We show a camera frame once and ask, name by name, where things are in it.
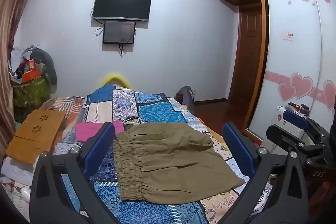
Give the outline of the white suitcase with stickers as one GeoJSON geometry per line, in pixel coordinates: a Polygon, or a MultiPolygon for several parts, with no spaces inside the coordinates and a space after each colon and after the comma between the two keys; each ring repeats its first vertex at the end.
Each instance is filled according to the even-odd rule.
{"type": "MultiPolygon", "coordinates": [[[[278,106],[276,108],[275,114],[273,115],[271,124],[278,125],[279,127],[284,129],[288,133],[300,139],[302,143],[305,145],[314,145],[313,141],[308,136],[308,134],[305,133],[304,130],[297,128],[296,126],[284,120],[284,118],[282,117],[282,114],[285,110],[290,110],[305,119],[309,118],[309,116],[297,111],[297,109],[293,106],[290,106],[290,105],[278,106]]],[[[280,148],[278,145],[276,145],[274,142],[272,142],[269,139],[264,139],[261,146],[267,148],[270,153],[277,154],[277,155],[287,155],[287,152],[284,149],[280,148]]]]}

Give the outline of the large wall television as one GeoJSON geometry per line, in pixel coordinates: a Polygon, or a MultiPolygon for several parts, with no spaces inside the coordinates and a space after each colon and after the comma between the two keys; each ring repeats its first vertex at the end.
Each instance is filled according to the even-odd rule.
{"type": "Polygon", "coordinates": [[[149,20],[151,0],[94,0],[93,19],[149,20]]]}

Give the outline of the folded pink garment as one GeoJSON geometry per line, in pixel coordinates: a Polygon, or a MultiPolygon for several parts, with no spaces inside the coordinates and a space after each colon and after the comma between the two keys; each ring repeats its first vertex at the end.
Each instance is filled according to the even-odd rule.
{"type": "MultiPolygon", "coordinates": [[[[76,140],[82,143],[86,142],[90,137],[95,136],[103,125],[104,122],[103,123],[80,122],[75,124],[76,140]]],[[[112,125],[114,126],[116,133],[125,131],[125,128],[121,121],[113,121],[112,125]]]]}

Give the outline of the brown wooden door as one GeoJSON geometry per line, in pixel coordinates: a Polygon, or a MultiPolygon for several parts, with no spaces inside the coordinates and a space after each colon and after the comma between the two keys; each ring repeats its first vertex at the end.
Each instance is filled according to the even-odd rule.
{"type": "Polygon", "coordinates": [[[247,110],[255,88],[261,48],[261,5],[239,7],[238,44],[230,104],[247,110]]]}

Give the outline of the green cloth covered pile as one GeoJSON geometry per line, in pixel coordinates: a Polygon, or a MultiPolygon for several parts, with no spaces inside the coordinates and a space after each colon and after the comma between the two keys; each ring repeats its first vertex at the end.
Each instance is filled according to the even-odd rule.
{"type": "Polygon", "coordinates": [[[14,119],[23,123],[26,117],[42,106],[50,97],[50,86],[44,76],[24,84],[13,85],[14,119]]]}

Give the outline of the patchwork blue bedspread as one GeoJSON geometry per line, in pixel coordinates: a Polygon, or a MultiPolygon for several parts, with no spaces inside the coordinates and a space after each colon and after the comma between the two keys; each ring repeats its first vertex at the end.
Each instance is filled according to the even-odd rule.
{"type": "Polygon", "coordinates": [[[243,152],[165,94],[104,85],[37,163],[32,223],[223,223],[247,186],[243,152]]]}

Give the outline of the wooden wardrobe with sliding doors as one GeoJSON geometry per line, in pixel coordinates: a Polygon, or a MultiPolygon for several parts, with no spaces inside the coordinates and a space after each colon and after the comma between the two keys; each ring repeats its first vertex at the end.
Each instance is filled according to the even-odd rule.
{"type": "Polygon", "coordinates": [[[261,5],[261,48],[243,130],[266,139],[278,106],[307,106],[329,128],[335,117],[335,0],[224,0],[261,5]]]}

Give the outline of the dark backpack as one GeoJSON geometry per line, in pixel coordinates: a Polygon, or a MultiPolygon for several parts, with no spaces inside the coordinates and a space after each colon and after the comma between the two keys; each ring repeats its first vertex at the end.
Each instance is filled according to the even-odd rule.
{"type": "Polygon", "coordinates": [[[194,94],[190,86],[182,87],[177,94],[175,95],[174,99],[178,101],[182,106],[185,106],[189,112],[192,114],[195,113],[195,106],[194,106],[194,94]]]}

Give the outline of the olive green pants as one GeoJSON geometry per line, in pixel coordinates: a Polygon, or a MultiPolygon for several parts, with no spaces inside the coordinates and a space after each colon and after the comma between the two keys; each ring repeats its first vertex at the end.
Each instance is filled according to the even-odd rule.
{"type": "Polygon", "coordinates": [[[245,183],[208,135],[182,122],[144,123],[117,133],[113,155],[123,201],[183,204],[245,183]]]}

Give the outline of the wooden lap tray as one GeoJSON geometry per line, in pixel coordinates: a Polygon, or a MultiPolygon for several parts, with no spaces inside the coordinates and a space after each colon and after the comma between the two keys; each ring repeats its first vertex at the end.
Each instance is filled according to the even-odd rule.
{"type": "Polygon", "coordinates": [[[43,151],[50,151],[66,112],[34,110],[16,131],[6,150],[12,159],[33,165],[43,151]]]}

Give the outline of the small wall monitor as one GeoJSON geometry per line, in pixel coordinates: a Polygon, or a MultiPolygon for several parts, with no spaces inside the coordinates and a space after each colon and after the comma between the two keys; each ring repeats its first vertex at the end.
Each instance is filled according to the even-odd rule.
{"type": "Polygon", "coordinates": [[[107,20],[104,24],[103,44],[133,44],[135,22],[107,20]]]}

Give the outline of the striped brown curtain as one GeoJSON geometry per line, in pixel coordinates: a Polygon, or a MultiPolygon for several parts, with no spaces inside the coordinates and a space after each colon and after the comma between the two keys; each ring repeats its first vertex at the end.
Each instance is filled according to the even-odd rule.
{"type": "Polygon", "coordinates": [[[13,89],[9,75],[14,36],[27,0],[1,0],[1,158],[15,133],[13,89]]]}

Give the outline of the orange box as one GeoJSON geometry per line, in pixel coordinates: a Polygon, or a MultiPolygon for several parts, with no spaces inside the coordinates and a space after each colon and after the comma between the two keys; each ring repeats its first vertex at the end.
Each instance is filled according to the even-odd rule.
{"type": "Polygon", "coordinates": [[[37,69],[27,71],[27,72],[22,74],[22,83],[29,82],[31,80],[34,80],[34,79],[40,77],[40,76],[41,76],[41,73],[37,69]]]}

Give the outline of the yellow plush item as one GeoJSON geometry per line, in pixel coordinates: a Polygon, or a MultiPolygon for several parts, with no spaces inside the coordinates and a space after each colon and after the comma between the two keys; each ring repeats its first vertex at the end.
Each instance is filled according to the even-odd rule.
{"type": "Polygon", "coordinates": [[[124,77],[117,73],[111,73],[105,76],[104,79],[101,81],[100,86],[104,86],[105,84],[117,84],[118,86],[121,86],[123,88],[131,89],[130,83],[128,83],[124,77]]]}

